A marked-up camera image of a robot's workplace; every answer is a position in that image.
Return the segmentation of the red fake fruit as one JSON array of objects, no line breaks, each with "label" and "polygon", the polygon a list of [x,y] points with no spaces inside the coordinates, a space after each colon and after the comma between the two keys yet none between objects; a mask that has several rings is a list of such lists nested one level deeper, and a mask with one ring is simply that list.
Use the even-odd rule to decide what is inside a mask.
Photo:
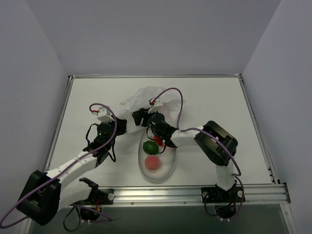
[{"label": "red fake fruit", "polygon": [[160,139],[157,136],[153,137],[153,141],[158,145],[158,146],[164,146],[162,139]]}]

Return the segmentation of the white plastic bag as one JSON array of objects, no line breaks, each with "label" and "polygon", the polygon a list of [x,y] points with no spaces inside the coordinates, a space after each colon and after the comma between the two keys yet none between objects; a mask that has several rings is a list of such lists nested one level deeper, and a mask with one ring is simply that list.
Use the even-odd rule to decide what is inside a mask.
[{"label": "white plastic bag", "polygon": [[160,99],[163,102],[163,106],[158,112],[164,114],[167,123],[176,126],[182,104],[181,95],[177,90],[169,90],[161,94],[164,90],[163,87],[147,86],[139,89],[133,96],[120,103],[121,110],[117,117],[127,120],[127,134],[132,134],[143,128],[142,126],[135,126],[132,113],[140,108],[149,109],[151,107],[149,100],[152,98]]}]

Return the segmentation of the green fake lime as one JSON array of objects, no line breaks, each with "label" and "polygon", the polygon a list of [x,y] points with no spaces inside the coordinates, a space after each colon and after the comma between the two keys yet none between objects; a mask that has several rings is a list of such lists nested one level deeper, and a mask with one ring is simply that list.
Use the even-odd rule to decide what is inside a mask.
[{"label": "green fake lime", "polygon": [[142,148],[143,148],[144,152],[149,154],[149,155],[157,155],[159,153],[158,152],[158,145],[154,141],[151,141],[151,140],[145,141],[143,143]]}]

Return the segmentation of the pink fake fruit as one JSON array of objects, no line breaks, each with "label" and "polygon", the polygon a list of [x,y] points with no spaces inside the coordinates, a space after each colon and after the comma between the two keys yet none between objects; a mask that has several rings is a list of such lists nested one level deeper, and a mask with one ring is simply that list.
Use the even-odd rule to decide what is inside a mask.
[{"label": "pink fake fruit", "polygon": [[161,161],[159,157],[155,155],[149,155],[144,161],[145,167],[147,170],[155,171],[161,167]]}]

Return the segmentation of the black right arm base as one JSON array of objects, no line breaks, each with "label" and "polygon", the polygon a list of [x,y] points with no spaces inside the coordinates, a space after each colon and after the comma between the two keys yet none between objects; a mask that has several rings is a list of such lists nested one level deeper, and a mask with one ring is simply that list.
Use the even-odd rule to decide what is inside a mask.
[{"label": "black right arm base", "polygon": [[242,209],[246,201],[244,187],[237,186],[237,182],[227,191],[217,185],[214,187],[202,187],[201,198],[205,212],[216,217],[220,221],[232,221]]}]

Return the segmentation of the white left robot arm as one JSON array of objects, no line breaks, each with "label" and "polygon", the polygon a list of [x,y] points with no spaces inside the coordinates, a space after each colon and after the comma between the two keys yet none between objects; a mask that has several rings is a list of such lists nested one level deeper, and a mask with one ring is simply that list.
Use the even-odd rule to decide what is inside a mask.
[{"label": "white left robot arm", "polygon": [[31,173],[18,199],[17,210],[43,226],[63,207],[80,201],[94,204],[98,200],[98,185],[81,175],[98,167],[109,156],[116,137],[126,132],[125,119],[98,124],[96,138],[78,156],[47,172]]}]

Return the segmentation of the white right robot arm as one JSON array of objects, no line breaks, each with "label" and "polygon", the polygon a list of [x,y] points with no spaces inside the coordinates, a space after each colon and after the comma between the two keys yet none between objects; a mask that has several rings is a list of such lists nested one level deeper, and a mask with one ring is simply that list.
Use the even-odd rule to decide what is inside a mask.
[{"label": "white right robot arm", "polygon": [[222,201],[234,196],[234,155],[238,141],[210,120],[199,128],[179,130],[170,125],[164,114],[141,108],[132,114],[136,126],[149,128],[166,148],[198,146],[216,165],[216,195]]}]

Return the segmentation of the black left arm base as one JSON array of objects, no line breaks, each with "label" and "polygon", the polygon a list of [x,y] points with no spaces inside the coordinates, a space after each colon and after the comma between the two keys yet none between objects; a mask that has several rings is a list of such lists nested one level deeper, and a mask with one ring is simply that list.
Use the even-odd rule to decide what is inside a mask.
[{"label": "black left arm base", "polygon": [[86,198],[74,203],[80,221],[88,223],[111,222],[112,218],[103,213],[100,205],[113,205],[115,190],[101,190],[98,184],[86,177],[79,179],[79,185],[86,185],[88,189],[91,189],[87,192]]}]

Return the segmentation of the white oval plate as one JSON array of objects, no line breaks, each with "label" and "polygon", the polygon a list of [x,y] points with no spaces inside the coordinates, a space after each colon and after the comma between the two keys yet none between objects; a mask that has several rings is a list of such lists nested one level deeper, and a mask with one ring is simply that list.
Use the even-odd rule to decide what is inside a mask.
[{"label": "white oval plate", "polygon": [[176,149],[164,146],[158,146],[158,154],[161,161],[161,167],[155,171],[147,170],[144,161],[149,154],[145,153],[142,146],[145,141],[151,140],[145,133],[142,133],[138,148],[138,164],[142,175],[150,181],[163,181],[170,176],[176,164]]}]

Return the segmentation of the aluminium front rail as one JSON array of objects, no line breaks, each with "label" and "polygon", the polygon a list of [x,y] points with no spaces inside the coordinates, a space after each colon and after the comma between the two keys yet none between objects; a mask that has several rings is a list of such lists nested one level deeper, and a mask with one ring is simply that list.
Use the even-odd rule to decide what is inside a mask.
[{"label": "aluminium front rail", "polygon": [[[144,187],[100,187],[114,189],[115,199],[112,206],[115,207],[155,207],[155,206],[199,206],[203,204],[201,198],[204,186],[144,186]],[[243,185],[245,199],[244,204],[289,204],[287,185],[285,184],[259,184]]]}]

